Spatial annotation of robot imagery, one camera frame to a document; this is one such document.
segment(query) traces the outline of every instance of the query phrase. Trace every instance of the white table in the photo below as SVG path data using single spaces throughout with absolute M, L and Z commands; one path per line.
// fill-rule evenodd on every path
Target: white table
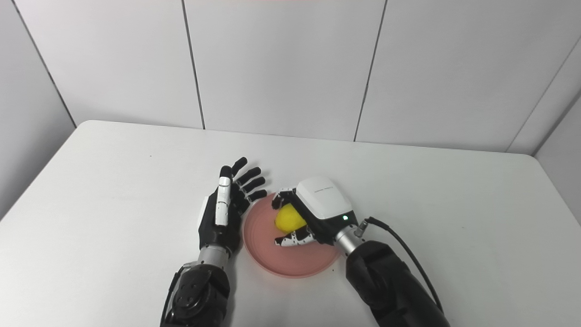
M 389 223 L 452 326 L 581 325 L 581 227 L 531 157 L 90 121 L 0 221 L 0 326 L 158 326 L 202 199 L 243 155 L 271 191 L 327 175 Z M 296 280 L 234 261 L 225 325 L 375 325 L 344 260 Z

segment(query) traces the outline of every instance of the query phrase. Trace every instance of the yellow ball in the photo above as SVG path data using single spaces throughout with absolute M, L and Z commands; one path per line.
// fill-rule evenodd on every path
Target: yellow ball
M 288 234 L 303 227 L 307 222 L 304 221 L 303 217 L 301 217 L 292 204 L 289 203 L 285 204 L 278 211 L 274 224 L 281 232 Z

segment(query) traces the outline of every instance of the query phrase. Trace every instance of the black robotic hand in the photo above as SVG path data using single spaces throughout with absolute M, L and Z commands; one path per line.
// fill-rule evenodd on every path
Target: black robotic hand
M 247 163 L 246 157 L 236 161 L 231 168 L 231 176 L 229 177 L 232 179 L 236 176 Z M 227 226 L 217 226 L 215 223 L 218 189 L 209 196 L 200 228 L 198 229 L 200 249 L 207 245 L 216 245 L 226 248 L 229 252 L 228 254 L 232 255 L 240 247 L 242 215 L 248 210 L 252 202 L 267 195 L 266 190 L 258 190 L 252 193 L 254 189 L 265 183 L 264 177 L 258 177 L 260 173 L 260 167 L 254 167 L 232 182 Z

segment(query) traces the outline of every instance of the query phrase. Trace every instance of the pink dish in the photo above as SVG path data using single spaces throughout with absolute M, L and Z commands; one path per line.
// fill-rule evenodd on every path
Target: pink dish
M 274 225 L 278 210 L 270 203 L 274 193 L 254 204 L 244 221 L 244 246 L 258 265 L 286 278 L 313 276 L 329 268 L 339 256 L 334 247 L 313 242 L 303 246 L 280 247 L 274 238 L 284 236 Z

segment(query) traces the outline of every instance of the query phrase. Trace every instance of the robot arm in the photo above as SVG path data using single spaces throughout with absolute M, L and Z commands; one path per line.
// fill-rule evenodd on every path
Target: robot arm
M 218 327 L 226 315 L 230 294 L 224 267 L 240 247 L 242 215 L 251 203 L 267 195 L 252 191 L 264 184 L 258 167 L 232 181 L 247 164 L 241 158 L 222 167 L 218 188 L 208 197 L 200 223 L 200 255 L 175 273 L 163 308 L 161 327 Z
M 450 326 L 435 292 L 432 293 L 436 302 L 387 244 L 361 238 L 369 223 L 390 233 L 393 232 L 391 228 L 374 218 L 365 219 L 358 226 L 349 200 L 329 179 L 314 177 L 300 182 L 295 189 L 283 190 L 273 199 L 272 207 L 278 209 L 287 203 L 293 205 L 307 226 L 275 242 L 281 246 L 296 246 L 314 239 L 344 253 L 347 280 L 370 307 L 379 326 Z M 408 251 L 399 236 L 394 232 L 393 235 Z M 410 256 L 433 290 L 419 262 L 413 254 Z

